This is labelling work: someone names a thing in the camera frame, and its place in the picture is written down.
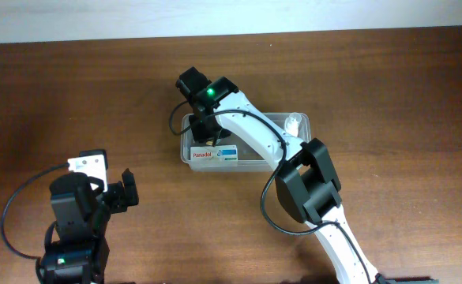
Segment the white spray bottle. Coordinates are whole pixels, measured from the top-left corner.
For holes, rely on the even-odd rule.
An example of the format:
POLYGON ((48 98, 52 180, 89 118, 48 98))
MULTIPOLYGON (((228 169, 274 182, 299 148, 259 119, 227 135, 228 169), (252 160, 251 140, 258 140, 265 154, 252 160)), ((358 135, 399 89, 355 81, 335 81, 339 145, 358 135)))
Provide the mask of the white spray bottle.
POLYGON ((302 121, 302 116, 299 113, 290 113, 284 121, 284 131, 291 136, 299 136, 299 126, 302 121))

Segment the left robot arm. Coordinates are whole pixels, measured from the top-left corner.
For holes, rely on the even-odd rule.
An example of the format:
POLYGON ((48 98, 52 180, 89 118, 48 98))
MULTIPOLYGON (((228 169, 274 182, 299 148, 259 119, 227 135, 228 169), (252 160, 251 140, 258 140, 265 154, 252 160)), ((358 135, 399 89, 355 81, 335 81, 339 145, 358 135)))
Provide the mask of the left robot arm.
POLYGON ((105 238, 113 214, 139 204, 133 173, 107 184, 97 177, 71 172, 50 185, 56 220, 44 238, 44 255, 36 261, 41 283, 103 283, 109 256, 105 238))

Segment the Panadol medicine box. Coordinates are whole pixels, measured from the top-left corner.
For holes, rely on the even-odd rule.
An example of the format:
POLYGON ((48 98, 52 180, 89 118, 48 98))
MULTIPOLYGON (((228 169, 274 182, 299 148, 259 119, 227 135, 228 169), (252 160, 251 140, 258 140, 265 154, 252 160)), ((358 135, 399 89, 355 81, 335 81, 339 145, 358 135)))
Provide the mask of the Panadol medicine box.
POLYGON ((191 147, 190 160, 192 162, 227 163, 238 160, 236 145, 191 147))

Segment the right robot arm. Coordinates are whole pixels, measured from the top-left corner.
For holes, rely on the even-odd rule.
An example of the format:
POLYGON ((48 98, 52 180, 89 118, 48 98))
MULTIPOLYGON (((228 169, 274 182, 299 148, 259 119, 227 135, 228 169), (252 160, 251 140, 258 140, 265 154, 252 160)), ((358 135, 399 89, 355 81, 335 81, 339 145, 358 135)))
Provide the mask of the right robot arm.
POLYGON ((226 77, 209 80, 191 67, 175 83, 195 119, 188 130, 203 127, 205 140, 216 141, 222 132, 235 134, 272 168, 261 193, 276 187, 278 201, 296 222, 307 225, 305 235, 320 241, 340 283, 383 283, 385 277, 365 257, 344 214, 341 183, 327 147, 318 139, 305 142, 281 129, 260 112, 237 85, 226 77))

